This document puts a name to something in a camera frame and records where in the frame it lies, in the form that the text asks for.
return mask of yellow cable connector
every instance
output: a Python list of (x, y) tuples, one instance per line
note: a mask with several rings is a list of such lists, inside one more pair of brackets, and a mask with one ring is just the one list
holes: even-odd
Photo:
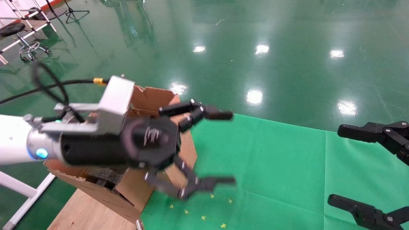
[(94, 78), (94, 84), (97, 84), (99, 86), (105, 86), (106, 83), (103, 82), (103, 78), (101, 77), (95, 77)]

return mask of cardboard box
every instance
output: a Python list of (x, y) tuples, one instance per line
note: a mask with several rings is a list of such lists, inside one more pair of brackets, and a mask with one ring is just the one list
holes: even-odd
[[(179, 103), (178, 95), (171, 91), (152, 87), (135, 86), (131, 98), (132, 110), (129, 117), (159, 116), (159, 107)], [(184, 115), (172, 117), (172, 121), (178, 123)], [(193, 168), (197, 154), (189, 131), (181, 135), (182, 145), (180, 157)], [(86, 194), (98, 200), (106, 207), (118, 213), (125, 219), (135, 223), (148, 202), (153, 187), (148, 186), (144, 180), (145, 170), (114, 167), (101, 169), (107, 171), (103, 179), (95, 175), (97, 167), (73, 167), (67, 166), (58, 160), (44, 162), (48, 170), (61, 180), (81, 189)], [(170, 180), (178, 187), (186, 184), (186, 178), (175, 166), (171, 165), (165, 173), (158, 173), (164, 180)]]

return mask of black stool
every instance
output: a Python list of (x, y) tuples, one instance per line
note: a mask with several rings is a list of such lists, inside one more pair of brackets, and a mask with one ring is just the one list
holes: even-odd
[(35, 60), (34, 50), (36, 49), (40, 49), (44, 51), (46, 54), (51, 53), (47, 46), (43, 45), (42, 43), (38, 41), (28, 43), (22, 36), (20, 36), (18, 32), (22, 31), (24, 28), (25, 28), (24, 23), (10, 23), (3, 27), (2, 29), (0, 29), (0, 36), (8, 37), (15, 34), (18, 37), (18, 39), (22, 42), (22, 46), (18, 51), (20, 53), (20, 59), (22, 61), (28, 60), (26, 57), (22, 56), (23, 54), (26, 54), (30, 58), (30, 60), (34, 61)]

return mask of black cable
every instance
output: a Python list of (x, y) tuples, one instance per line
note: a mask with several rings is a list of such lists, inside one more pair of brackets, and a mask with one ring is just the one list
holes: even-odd
[[(67, 81), (62, 81), (61, 82), (61, 84), (63, 86), (71, 85), (71, 84), (83, 84), (83, 83), (94, 83), (94, 81), (93, 81), (93, 79), (79, 79), (79, 80), (67, 80)], [(51, 89), (51, 88), (54, 88), (54, 87), (57, 87), (57, 84), (52, 84), (52, 85), (46, 86), (47, 89)], [(27, 91), (27, 92), (24, 92), (24, 93), (20, 93), (18, 95), (14, 95), (12, 97), (8, 97), (8, 98), (6, 98), (4, 100), (1, 100), (0, 105), (5, 104), (5, 103), (7, 103), (9, 101), (18, 99), (20, 97), (24, 97), (24, 96), (27, 96), (27, 95), (30, 95), (30, 94), (33, 94), (33, 93), (36, 93), (36, 92), (40, 92), (40, 91), (42, 91), (41, 88), (36, 88), (36, 89), (30, 90), (30, 91)]]
[[(49, 88), (47, 88), (41, 81), (40, 81), (40, 74), (38, 72), (39, 68), (43, 69), (50, 77), (51, 79), (56, 83), (57, 87), (60, 89), (61, 94), (63, 95), (63, 98), (60, 98), (56, 94), (54, 94)], [(32, 81), (33, 84), (39, 87), (45, 94), (47, 94), (49, 97), (54, 99), (57, 103), (61, 103), (64, 105), (64, 111), (58, 116), (58, 117), (45, 117), (43, 118), (43, 122), (51, 122), (55, 121), (59, 118), (62, 118), (67, 112), (72, 112), (74, 117), (77, 119), (78, 122), (84, 123), (85, 120), (83, 117), (75, 111), (72, 107), (69, 106), (70, 100), (68, 98), (67, 91), (65, 90), (64, 86), (61, 84), (61, 81), (55, 76), (55, 74), (42, 62), (35, 61), (33, 63), (33, 72), (32, 72)]]

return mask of white metal frame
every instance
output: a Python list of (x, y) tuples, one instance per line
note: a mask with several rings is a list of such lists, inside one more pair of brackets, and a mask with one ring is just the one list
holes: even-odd
[(20, 194), (28, 197), (24, 204), (18, 209), (18, 211), (12, 216), (9, 222), (3, 227), (3, 230), (12, 230), (21, 220), (21, 218), (27, 213), (27, 211), (33, 206), (41, 194), (53, 181), (55, 176), (49, 173), (41, 184), (35, 189), (3, 172), (0, 171), (0, 185), (3, 185), (11, 190), (14, 190)]
[[(25, 35), (23, 38), (26, 39), (28, 37), (30, 37), (31, 35), (35, 34), (37, 31), (41, 30), (42, 28), (46, 27), (47, 25), (50, 25), (51, 28), (55, 31), (56, 29), (54, 28), (54, 26), (52, 25), (52, 23), (50, 22), (50, 20), (47, 18), (47, 16), (45, 15), (45, 13), (41, 10), (40, 5), (38, 5), (38, 3), (36, 2), (36, 0), (32, 0), (35, 4), (35, 6), (37, 7), (37, 10), (31, 14), (29, 14), (27, 17), (24, 16), (23, 13), (21, 13), (22, 11), (33, 11), (34, 9), (18, 9), (18, 7), (14, 4), (13, 0), (4, 0), (7, 5), (10, 7), (10, 9), (15, 13), (16, 18), (4, 18), (4, 17), (0, 17), (0, 19), (14, 19), (14, 20), (24, 20), (27, 25), (31, 28), (31, 32), (28, 33), (27, 35)], [(28, 18), (31, 18), (32, 16), (41, 13), (43, 15), (43, 17), (45, 18), (45, 20), (47, 21), (46, 23), (44, 23), (42, 26), (40, 26), (37, 29), (34, 29), (33, 26), (31, 25), (31, 23), (28, 21)], [(14, 43), (12, 43), (11, 45), (7, 46), (6, 48), (2, 49), (0, 52), (0, 61), (6, 65), (8, 63), (8, 61), (1, 55), (4, 51), (10, 49), (11, 47), (17, 45), (18, 43), (20, 43), (21, 41), (18, 39), (17, 41), (15, 41)]]

